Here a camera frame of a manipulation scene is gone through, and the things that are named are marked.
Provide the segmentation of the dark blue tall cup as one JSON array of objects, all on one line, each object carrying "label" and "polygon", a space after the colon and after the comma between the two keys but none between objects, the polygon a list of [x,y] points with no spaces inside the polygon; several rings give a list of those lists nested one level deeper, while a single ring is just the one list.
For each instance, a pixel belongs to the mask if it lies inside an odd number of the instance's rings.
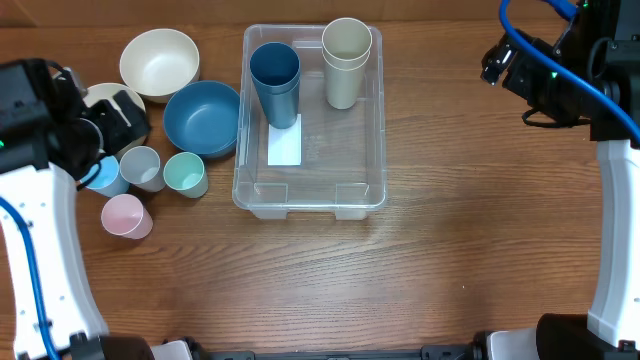
[{"label": "dark blue tall cup", "polygon": [[254,84],[263,112],[272,127],[287,129],[295,124],[299,107],[299,85],[299,81],[284,86]]},{"label": "dark blue tall cup", "polygon": [[282,94],[299,82],[301,61],[288,44],[268,42],[259,46],[249,61],[250,73],[260,93]]}]

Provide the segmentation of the pink small cup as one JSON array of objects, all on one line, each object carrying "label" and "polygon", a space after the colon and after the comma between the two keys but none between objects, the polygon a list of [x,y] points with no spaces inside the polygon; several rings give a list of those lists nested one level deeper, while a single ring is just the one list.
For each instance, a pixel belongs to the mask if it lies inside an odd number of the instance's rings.
[{"label": "pink small cup", "polygon": [[150,234],[153,220],[142,202],[131,194],[109,199],[101,212],[103,228],[112,235],[142,239]]}]

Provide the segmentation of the cream bowl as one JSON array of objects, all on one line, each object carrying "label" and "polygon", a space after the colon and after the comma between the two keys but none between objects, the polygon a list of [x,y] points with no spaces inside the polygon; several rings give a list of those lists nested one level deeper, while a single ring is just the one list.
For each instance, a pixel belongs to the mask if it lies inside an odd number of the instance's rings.
[{"label": "cream bowl", "polygon": [[158,28],[141,33],[123,50],[119,72],[125,85],[143,98],[167,103],[200,78],[200,52],[185,33]]},{"label": "cream bowl", "polygon": [[[116,103],[114,96],[119,92],[124,91],[127,96],[131,99],[131,101],[141,110],[143,114],[144,121],[130,120],[124,113],[123,110]],[[134,129],[137,138],[125,146],[119,152],[115,154],[115,157],[120,160],[124,154],[135,146],[141,146],[145,143],[151,127],[149,123],[149,118],[146,114],[146,108],[142,98],[131,88],[119,84],[119,83],[100,83],[88,88],[88,94],[84,97],[84,103],[87,107],[91,107],[96,104],[99,100],[108,100],[111,105],[114,107],[116,111],[118,111],[122,116],[125,117],[125,120],[128,123],[128,126]]]}]

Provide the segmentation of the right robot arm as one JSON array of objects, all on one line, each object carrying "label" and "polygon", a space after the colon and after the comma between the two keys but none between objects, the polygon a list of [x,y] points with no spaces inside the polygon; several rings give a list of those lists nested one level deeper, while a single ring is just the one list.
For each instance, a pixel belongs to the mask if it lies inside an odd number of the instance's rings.
[{"label": "right robot arm", "polygon": [[481,77],[526,100],[542,127],[588,126],[597,147],[603,206],[600,262],[584,315],[545,314],[533,328],[477,334],[472,359],[636,359],[639,356],[639,4],[553,1],[567,26],[554,44],[505,30]]}]

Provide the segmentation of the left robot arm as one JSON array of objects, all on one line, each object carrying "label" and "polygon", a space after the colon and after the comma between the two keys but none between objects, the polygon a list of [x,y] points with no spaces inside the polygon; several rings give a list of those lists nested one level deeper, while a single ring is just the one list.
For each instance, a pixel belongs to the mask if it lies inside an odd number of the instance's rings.
[{"label": "left robot arm", "polygon": [[110,334],[90,291],[76,195],[101,160],[148,136],[123,91],[87,106],[70,68],[40,58],[1,66],[1,230],[18,359],[150,359],[140,337]]}]

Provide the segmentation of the cream tall cup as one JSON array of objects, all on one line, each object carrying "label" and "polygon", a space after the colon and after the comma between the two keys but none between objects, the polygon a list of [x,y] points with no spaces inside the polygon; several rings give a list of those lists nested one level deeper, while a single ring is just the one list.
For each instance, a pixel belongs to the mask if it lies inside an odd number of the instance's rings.
[{"label": "cream tall cup", "polygon": [[352,107],[356,103],[369,57],[370,55],[367,55],[364,63],[358,67],[341,69],[331,64],[328,56],[323,54],[325,64],[325,94],[328,103],[332,107],[344,110]]},{"label": "cream tall cup", "polygon": [[329,23],[321,41],[323,55],[329,64],[341,70],[352,70],[367,61],[373,36],[365,23],[346,17]]}]

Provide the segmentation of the grey small cup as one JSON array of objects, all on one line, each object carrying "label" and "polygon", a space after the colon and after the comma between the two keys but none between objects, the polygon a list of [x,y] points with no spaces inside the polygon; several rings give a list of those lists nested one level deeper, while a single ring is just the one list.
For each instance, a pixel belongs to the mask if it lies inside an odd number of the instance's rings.
[{"label": "grey small cup", "polygon": [[161,159],[148,146],[128,150],[121,158],[120,174],[127,182],[147,192],[159,192],[166,186]]}]

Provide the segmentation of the dark blue bowl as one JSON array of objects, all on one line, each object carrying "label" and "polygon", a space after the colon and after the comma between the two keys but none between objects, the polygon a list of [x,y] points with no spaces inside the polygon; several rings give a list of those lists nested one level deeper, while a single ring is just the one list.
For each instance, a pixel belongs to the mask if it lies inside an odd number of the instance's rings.
[{"label": "dark blue bowl", "polygon": [[191,83],[176,92],[163,114],[169,141],[203,158],[221,158],[236,148],[240,96],[231,86],[212,80]]}]

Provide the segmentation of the light blue small cup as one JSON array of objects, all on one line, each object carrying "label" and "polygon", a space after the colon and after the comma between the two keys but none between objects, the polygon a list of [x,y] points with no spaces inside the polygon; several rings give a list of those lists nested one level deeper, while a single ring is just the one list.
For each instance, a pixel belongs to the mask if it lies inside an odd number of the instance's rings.
[{"label": "light blue small cup", "polygon": [[120,173],[120,163],[115,156],[104,157],[94,164],[81,179],[88,189],[106,197],[114,197],[126,193],[130,183]]}]

